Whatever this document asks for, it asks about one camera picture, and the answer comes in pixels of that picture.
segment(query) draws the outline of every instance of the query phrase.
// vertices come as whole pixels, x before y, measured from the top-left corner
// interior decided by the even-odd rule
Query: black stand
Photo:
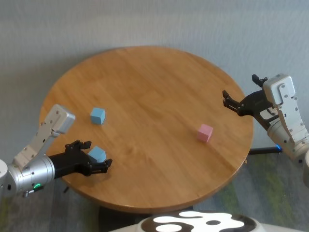
[[[259,155],[259,154],[270,154],[270,153],[282,153],[282,148],[276,147],[265,147],[265,148],[252,148],[248,155]]]

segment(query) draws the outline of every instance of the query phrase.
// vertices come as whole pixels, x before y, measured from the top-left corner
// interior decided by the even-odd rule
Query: screw
[[[27,191],[24,191],[23,197],[26,198],[26,197],[28,197],[28,196],[29,196],[29,191],[28,191],[28,190],[27,190]]]

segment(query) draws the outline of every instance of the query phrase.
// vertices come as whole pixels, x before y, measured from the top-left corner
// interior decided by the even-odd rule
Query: white surface
[[[6,165],[4,161],[0,160],[0,179],[4,177],[7,172],[8,172],[8,166]]]
[[[307,0],[2,1],[1,159],[12,161],[30,142],[42,101],[65,71],[123,46],[165,45],[202,56],[246,94],[259,89],[251,81],[253,73],[289,74],[306,123],[308,22]],[[265,135],[256,123],[253,146],[273,145]]]
[[[155,230],[158,232],[177,232],[180,231],[181,229],[182,227],[179,225],[162,225],[156,227]]]

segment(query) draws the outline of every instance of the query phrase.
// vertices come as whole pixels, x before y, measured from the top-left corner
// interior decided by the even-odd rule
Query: wood grain
[[[97,203],[128,212],[158,213],[195,204],[226,185],[247,157],[253,119],[223,107],[222,90],[244,95],[225,72],[195,55],[165,47],[130,47],[93,56],[65,73],[41,108],[56,103],[76,120],[48,155],[90,140],[114,160],[107,174],[71,174],[64,181]],[[90,121],[93,107],[104,124]],[[204,123],[208,144],[197,140]]]

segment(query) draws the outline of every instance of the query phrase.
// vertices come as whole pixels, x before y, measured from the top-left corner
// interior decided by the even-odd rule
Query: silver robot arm
[[[241,102],[223,91],[224,106],[239,116],[253,116],[294,163],[304,163],[304,183],[309,188],[309,134],[300,116],[292,78],[278,74],[269,80],[256,75],[252,79],[262,90]]]
[[[12,164],[0,160],[0,200],[23,193],[24,197],[39,191],[56,178],[71,173],[85,176],[106,173],[112,160],[97,163],[84,153],[91,142],[76,140],[65,145],[65,152],[47,157],[46,151],[55,138],[66,133],[75,120],[75,115],[60,105],[54,105],[29,145],[19,152]]]
[[[5,197],[20,192],[25,197],[44,187],[55,176],[51,160],[45,156],[55,138],[66,133],[75,120],[75,115],[56,104],[41,123],[37,133],[22,151],[8,165],[6,183],[3,187]]]

